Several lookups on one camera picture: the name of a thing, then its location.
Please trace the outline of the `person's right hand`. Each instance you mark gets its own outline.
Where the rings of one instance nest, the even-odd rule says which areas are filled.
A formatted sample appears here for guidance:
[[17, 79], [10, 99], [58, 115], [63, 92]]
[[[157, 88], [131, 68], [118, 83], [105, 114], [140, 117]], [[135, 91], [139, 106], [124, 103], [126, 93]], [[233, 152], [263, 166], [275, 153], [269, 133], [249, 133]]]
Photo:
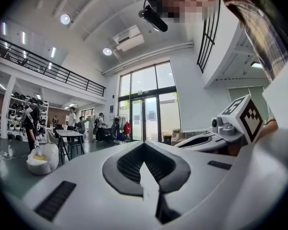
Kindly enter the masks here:
[[240, 142], [228, 143], [226, 146], [213, 150], [214, 154], [237, 156], [241, 149]]

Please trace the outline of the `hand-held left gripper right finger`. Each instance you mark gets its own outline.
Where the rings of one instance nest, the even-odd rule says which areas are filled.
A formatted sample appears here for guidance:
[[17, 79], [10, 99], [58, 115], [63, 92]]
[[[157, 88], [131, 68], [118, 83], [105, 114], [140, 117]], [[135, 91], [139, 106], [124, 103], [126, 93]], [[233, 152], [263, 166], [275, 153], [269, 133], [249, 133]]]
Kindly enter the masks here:
[[167, 193], [159, 205], [159, 185], [144, 162], [144, 205], [152, 211], [159, 224], [165, 225], [183, 216], [200, 204], [227, 175], [236, 157], [176, 148], [159, 142], [147, 142], [184, 159], [190, 166], [187, 182]]

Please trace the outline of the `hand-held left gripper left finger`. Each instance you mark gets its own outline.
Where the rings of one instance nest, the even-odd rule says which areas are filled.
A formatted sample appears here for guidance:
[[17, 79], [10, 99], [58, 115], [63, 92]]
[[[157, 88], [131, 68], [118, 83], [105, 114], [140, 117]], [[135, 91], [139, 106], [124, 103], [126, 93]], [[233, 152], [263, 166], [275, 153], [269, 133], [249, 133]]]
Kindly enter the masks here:
[[136, 142], [117, 145], [79, 156], [57, 168], [35, 184], [22, 198], [31, 210], [61, 182], [76, 187], [52, 221], [42, 219], [46, 229], [56, 230], [155, 230], [156, 199], [151, 204], [141, 197], [121, 195], [103, 177], [104, 162], [126, 152]]

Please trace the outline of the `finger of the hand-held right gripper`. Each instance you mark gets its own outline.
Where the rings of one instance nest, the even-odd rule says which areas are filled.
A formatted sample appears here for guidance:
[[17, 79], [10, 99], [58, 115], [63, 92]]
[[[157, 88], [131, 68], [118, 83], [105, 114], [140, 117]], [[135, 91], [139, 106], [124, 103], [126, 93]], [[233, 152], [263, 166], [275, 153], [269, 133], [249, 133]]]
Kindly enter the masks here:
[[227, 145], [227, 142], [221, 138], [221, 146], [204, 146], [204, 145], [200, 145], [200, 146], [176, 146], [177, 148], [181, 148], [181, 149], [185, 149], [185, 150], [193, 150], [193, 151], [199, 151], [199, 152], [208, 152], [208, 151], [213, 151], [216, 150], [218, 148], [224, 147]]
[[221, 146], [221, 138], [212, 132], [199, 134], [181, 141], [176, 146]]

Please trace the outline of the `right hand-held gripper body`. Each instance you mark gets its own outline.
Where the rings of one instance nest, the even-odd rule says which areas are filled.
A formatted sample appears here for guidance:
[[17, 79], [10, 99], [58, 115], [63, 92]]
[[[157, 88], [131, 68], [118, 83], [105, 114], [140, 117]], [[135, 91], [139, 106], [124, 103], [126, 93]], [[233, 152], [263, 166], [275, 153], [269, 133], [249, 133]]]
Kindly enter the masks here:
[[217, 117], [211, 119], [210, 131], [227, 142], [244, 137], [254, 144], [264, 121], [249, 94], [234, 100]]

